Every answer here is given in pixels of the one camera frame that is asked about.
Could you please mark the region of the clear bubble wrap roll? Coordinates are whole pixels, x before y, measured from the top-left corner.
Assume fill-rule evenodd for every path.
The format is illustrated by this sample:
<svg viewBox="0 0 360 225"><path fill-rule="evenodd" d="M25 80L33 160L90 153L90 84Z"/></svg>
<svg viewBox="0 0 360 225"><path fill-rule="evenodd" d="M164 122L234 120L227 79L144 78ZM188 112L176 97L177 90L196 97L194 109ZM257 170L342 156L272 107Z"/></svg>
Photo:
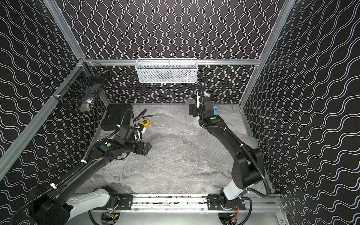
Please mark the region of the clear bubble wrap roll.
<svg viewBox="0 0 360 225"><path fill-rule="evenodd" d="M147 178L209 180L218 175L231 178L233 159L219 140L208 134L151 134L152 148L147 156L134 155L130 172Z"/></svg>

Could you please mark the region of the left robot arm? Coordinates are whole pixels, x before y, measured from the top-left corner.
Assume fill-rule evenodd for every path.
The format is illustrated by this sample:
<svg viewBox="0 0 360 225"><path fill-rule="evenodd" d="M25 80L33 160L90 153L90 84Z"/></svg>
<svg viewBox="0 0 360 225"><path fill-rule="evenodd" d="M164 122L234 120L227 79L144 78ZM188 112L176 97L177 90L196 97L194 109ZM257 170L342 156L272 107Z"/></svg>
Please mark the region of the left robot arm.
<svg viewBox="0 0 360 225"><path fill-rule="evenodd" d="M144 131L145 126L141 124L119 125L113 138L103 138L91 145L72 171L51 183L47 189L34 188L30 192L31 199L10 217L9 223L15 225L19 214L28 210L39 225L66 224L75 211L75 206L68 202L69 198L95 172L113 160L122 160L122 154L148 154L152 145L142 141Z"/></svg>

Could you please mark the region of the blue ribbed vase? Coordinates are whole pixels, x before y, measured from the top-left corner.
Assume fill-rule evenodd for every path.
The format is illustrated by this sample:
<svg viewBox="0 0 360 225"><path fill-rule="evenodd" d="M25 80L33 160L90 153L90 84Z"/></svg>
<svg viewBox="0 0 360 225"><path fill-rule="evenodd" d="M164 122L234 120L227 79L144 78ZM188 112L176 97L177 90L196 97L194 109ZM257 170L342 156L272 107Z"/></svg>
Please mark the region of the blue ribbed vase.
<svg viewBox="0 0 360 225"><path fill-rule="evenodd" d="M214 107L213 107L213 111L214 111L214 114L215 114L215 115L218 115L218 107L217 107L217 106L214 106Z"/></svg>

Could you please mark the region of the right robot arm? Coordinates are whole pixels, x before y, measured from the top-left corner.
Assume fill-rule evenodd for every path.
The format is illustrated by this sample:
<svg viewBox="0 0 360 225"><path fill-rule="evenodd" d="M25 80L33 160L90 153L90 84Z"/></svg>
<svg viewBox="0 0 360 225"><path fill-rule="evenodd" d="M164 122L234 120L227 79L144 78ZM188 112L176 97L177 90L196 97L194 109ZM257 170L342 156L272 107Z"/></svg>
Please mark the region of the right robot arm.
<svg viewBox="0 0 360 225"><path fill-rule="evenodd" d="M196 103L189 105L189 115L197 117L200 127L217 138L233 159L232 180L221 191L223 202L241 198L248 191L269 198L271 189L265 176L263 153L245 144L224 119L215 114L211 98L198 94Z"/></svg>

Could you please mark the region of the clear glass vase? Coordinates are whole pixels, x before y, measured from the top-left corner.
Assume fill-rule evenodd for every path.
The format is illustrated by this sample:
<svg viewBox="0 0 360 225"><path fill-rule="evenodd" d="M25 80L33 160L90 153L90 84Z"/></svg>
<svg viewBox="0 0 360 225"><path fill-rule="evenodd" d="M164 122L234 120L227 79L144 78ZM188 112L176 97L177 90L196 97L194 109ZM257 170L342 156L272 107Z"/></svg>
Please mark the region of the clear glass vase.
<svg viewBox="0 0 360 225"><path fill-rule="evenodd" d="M193 113L192 113L192 105L195 104L196 101L194 98L189 97L186 99L185 101L185 121L188 123L191 123L195 118L193 117Z"/></svg>

